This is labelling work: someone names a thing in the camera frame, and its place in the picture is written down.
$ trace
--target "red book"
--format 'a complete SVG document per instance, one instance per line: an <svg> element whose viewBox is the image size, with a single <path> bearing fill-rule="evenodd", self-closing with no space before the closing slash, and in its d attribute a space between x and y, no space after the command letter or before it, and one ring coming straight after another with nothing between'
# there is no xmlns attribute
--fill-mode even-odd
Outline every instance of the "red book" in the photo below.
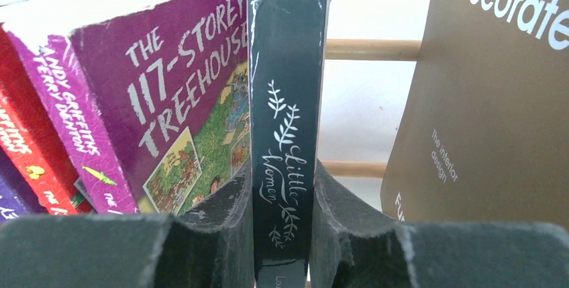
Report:
<svg viewBox="0 0 569 288"><path fill-rule="evenodd" d="M0 30L0 146L51 214L93 210L34 86Z"/></svg>

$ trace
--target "white background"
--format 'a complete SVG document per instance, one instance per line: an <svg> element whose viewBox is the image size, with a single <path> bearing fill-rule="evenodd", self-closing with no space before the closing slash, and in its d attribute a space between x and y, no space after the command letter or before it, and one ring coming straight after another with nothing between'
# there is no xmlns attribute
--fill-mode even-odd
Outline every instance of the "white background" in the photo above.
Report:
<svg viewBox="0 0 569 288"><path fill-rule="evenodd" d="M429 0L332 0L329 38L423 36ZM320 159L386 162L407 100L414 62L325 63ZM380 179L339 178L380 209Z"/></svg>

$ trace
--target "wooden rail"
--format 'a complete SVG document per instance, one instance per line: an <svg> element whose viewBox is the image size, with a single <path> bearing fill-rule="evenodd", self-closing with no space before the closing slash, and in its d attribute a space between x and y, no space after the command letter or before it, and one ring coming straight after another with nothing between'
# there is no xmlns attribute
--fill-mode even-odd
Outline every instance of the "wooden rail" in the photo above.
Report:
<svg viewBox="0 0 569 288"><path fill-rule="evenodd" d="M420 40L336 40L326 43L327 60L416 61Z"/></svg>
<svg viewBox="0 0 569 288"><path fill-rule="evenodd" d="M385 162L350 162L342 160L321 160L333 176L364 177L381 179L385 173Z"/></svg>

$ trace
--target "brown book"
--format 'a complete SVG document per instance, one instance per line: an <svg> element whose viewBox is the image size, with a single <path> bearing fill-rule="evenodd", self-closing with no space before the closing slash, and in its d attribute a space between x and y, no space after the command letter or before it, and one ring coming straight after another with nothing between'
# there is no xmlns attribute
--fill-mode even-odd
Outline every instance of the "brown book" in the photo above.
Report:
<svg viewBox="0 0 569 288"><path fill-rule="evenodd" d="M568 35L569 0L431 0L383 211L567 228Z"/></svg>

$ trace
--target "purple book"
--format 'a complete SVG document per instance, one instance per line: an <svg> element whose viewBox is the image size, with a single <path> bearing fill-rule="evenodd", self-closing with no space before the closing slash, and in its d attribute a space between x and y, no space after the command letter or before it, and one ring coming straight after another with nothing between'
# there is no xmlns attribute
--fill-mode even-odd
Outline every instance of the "purple book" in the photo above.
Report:
<svg viewBox="0 0 569 288"><path fill-rule="evenodd" d="M32 188L0 149L0 224L21 215L47 213Z"/></svg>
<svg viewBox="0 0 569 288"><path fill-rule="evenodd" d="M246 0L112 1L4 28L96 210L184 213L249 155Z"/></svg>

